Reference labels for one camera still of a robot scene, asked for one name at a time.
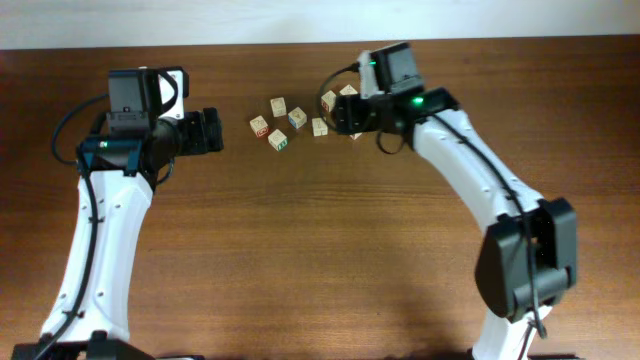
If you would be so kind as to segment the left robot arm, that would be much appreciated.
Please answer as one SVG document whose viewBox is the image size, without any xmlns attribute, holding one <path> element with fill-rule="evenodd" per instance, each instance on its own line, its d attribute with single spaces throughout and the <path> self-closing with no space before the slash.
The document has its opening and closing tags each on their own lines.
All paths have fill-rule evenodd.
<svg viewBox="0 0 640 360">
<path fill-rule="evenodd" d="M 15 359 L 146 359 L 129 342 L 128 299 L 136 246 L 159 172 L 176 158 L 223 149 L 214 108 L 161 117 L 139 131 L 96 124 L 76 149 L 78 215 L 63 282 L 35 343 Z"/>
</svg>

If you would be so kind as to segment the green sided number block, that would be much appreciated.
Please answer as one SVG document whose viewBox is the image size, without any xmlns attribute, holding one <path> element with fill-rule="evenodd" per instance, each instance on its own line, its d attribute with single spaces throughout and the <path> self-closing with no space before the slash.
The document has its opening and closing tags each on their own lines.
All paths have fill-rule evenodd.
<svg viewBox="0 0 640 360">
<path fill-rule="evenodd" d="M 268 142 L 276 151 L 280 152 L 288 145 L 288 138 L 281 130 L 275 129 L 268 135 Z"/>
</svg>

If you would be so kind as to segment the ice cream block blue side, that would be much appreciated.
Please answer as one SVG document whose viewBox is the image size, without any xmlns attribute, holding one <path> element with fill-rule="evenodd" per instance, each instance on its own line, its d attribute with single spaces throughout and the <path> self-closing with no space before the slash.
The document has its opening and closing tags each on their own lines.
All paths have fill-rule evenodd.
<svg viewBox="0 0 640 360">
<path fill-rule="evenodd" d="M 296 107 L 288 113 L 288 120 L 295 129 L 300 129 L 307 123 L 307 115 L 300 107 Z"/>
</svg>

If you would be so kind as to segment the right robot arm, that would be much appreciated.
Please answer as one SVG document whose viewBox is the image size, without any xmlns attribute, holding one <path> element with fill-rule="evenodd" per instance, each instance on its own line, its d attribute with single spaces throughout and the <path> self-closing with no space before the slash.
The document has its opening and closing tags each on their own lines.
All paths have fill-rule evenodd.
<svg viewBox="0 0 640 360">
<path fill-rule="evenodd" d="M 402 136 L 447 180 L 484 240 L 475 283 L 487 306 L 475 359 L 526 359 L 543 319 L 577 282 L 577 216 L 520 180 L 474 130 L 444 88 L 408 97 L 340 95 L 338 131 Z"/>
</svg>

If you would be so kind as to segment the plain wooden block blue side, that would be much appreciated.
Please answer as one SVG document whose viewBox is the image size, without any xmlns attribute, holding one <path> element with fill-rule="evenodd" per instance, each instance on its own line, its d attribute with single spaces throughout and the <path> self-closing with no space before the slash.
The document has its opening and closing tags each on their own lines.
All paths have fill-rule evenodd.
<svg viewBox="0 0 640 360">
<path fill-rule="evenodd" d="M 312 132 L 314 137 L 326 136 L 328 134 L 326 122 L 322 118 L 313 118 Z"/>
</svg>

